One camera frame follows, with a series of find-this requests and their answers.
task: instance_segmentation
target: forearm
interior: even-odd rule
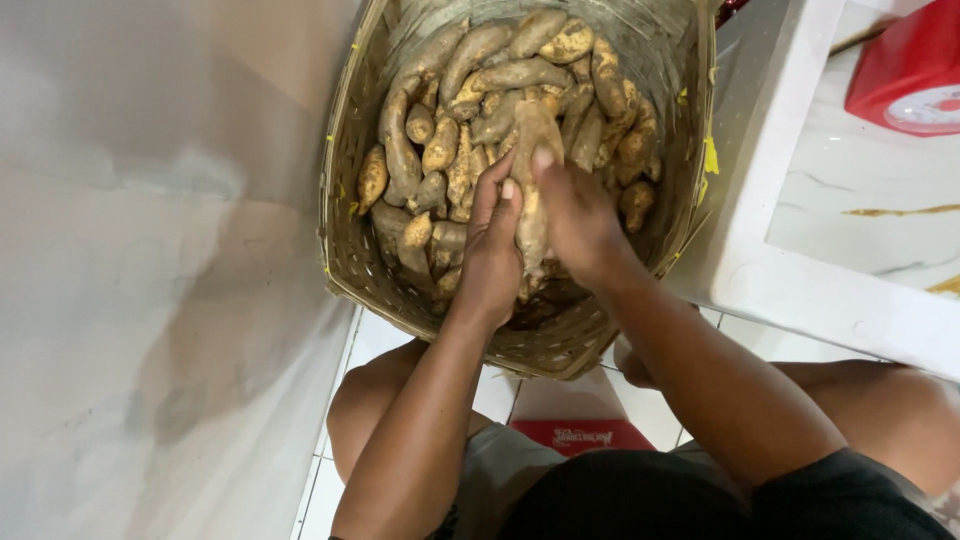
[[[492,329],[451,311],[357,460],[333,533],[423,538],[459,483],[468,418]]]
[[[636,260],[598,298],[619,323],[678,419],[751,485],[846,446],[801,388],[672,297]]]

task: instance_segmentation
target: person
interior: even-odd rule
[[[368,538],[948,539],[929,497],[960,479],[955,389],[890,363],[771,364],[667,293],[590,174],[538,148],[549,239],[696,443],[565,459],[470,410],[522,275],[513,153],[479,179],[436,340],[350,370],[327,417],[346,484],[332,535]]]

